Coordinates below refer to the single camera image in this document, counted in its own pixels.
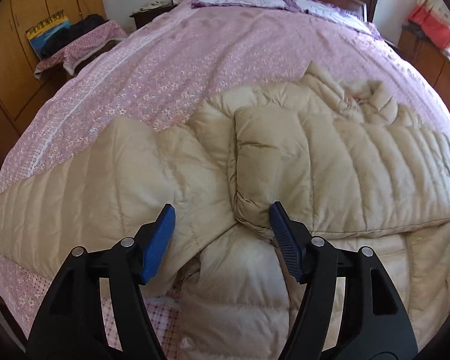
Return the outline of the purple frilled right pillow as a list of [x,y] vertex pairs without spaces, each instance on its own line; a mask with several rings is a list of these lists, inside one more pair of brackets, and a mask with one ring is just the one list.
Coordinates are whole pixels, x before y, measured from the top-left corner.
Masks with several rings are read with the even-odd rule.
[[301,11],[331,21],[335,24],[345,25],[361,33],[371,34],[371,30],[357,16],[339,8],[330,7],[314,0],[292,0]]

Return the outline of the black clothing on chair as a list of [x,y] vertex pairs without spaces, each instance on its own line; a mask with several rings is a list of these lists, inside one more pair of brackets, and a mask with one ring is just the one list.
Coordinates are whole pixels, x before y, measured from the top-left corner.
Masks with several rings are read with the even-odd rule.
[[91,32],[95,28],[106,22],[106,19],[98,14],[91,14],[85,19],[72,24],[70,27],[57,30],[45,42],[40,51],[40,58],[47,59],[56,54],[59,50],[66,47],[72,41],[81,38],[86,33]]

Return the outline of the purple frilled left pillow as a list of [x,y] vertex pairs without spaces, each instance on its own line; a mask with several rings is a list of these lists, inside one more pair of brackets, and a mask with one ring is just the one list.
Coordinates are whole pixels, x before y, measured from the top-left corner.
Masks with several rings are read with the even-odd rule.
[[299,12],[301,8],[293,0],[192,0],[193,8],[243,7],[265,8]]

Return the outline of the beige puffer down jacket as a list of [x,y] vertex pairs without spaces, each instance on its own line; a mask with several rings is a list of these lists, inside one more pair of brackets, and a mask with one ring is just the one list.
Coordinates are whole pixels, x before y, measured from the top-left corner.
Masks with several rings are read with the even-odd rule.
[[0,193],[0,254],[52,278],[74,246],[111,247],[175,208],[157,275],[180,283],[180,359],[276,359],[304,287],[268,210],[335,247],[370,245],[419,347],[450,313],[450,137],[379,81],[339,83],[311,63],[297,83],[245,85],[156,131],[120,116],[85,150]]

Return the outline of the pink floral bedspread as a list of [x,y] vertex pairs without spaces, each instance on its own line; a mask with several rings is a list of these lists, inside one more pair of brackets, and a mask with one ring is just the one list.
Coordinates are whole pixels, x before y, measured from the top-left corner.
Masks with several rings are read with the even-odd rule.
[[[339,83],[383,83],[397,103],[450,137],[440,96],[384,41],[305,13],[191,2],[134,32],[45,103],[4,161],[0,194],[70,160],[117,117],[161,131],[231,89],[297,83],[311,63]],[[0,254],[0,295],[25,333],[50,281]],[[174,283],[162,296],[142,294],[166,352],[177,359],[180,291]]]

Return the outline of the purple frilled pillow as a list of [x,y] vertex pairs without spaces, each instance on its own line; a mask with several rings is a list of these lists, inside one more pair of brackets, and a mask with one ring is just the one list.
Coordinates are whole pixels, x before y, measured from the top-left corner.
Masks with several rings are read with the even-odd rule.
[[193,8],[243,7],[265,8],[299,12],[301,8],[293,0],[192,0]]
[[301,11],[331,21],[335,24],[345,25],[361,33],[371,34],[371,30],[357,16],[339,8],[330,7],[314,0],[292,0]]

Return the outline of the yellow blue book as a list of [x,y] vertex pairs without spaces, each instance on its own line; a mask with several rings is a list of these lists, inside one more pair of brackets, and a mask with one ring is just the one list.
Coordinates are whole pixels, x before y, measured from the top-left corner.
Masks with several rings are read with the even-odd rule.
[[71,22],[68,16],[63,10],[59,10],[26,30],[26,39],[36,56],[39,59],[42,59],[42,49],[45,47],[45,44],[49,41],[51,36],[56,32],[62,29],[68,29],[69,27],[71,27]]

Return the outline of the chair with pink floral cover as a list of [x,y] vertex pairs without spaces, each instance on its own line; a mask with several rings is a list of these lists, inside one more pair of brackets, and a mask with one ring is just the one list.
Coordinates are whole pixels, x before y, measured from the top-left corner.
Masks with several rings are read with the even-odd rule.
[[49,58],[40,61],[34,69],[34,78],[39,80],[43,73],[57,65],[69,76],[75,74],[77,66],[95,53],[101,51],[111,42],[121,42],[128,37],[125,30],[114,20],[94,28],[70,44],[60,49]]

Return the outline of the dark wooden nightstand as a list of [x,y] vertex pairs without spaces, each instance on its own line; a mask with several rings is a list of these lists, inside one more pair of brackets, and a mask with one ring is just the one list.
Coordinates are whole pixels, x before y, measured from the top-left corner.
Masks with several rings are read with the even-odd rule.
[[171,11],[174,7],[175,5],[171,2],[151,2],[135,10],[130,18],[134,20],[136,29],[141,29],[160,15]]

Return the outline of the brown wooden dresser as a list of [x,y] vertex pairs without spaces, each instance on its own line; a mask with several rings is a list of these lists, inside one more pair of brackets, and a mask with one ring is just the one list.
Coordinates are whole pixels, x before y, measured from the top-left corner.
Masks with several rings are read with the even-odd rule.
[[450,60],[413,24],[402,26],[398,53],[440,95],[450,112]]

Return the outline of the yellow wooden wardrobe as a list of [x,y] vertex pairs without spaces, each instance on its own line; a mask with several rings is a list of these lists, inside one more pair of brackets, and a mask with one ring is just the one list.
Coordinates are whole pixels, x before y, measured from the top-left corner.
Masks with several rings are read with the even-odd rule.
[[35,78],[39,58],[26,38],[26,30],[57,11],[73,23],[105,14],[102,0],[0,0],[0,168],[38,110],[65,84],[65,72],[57,69]]

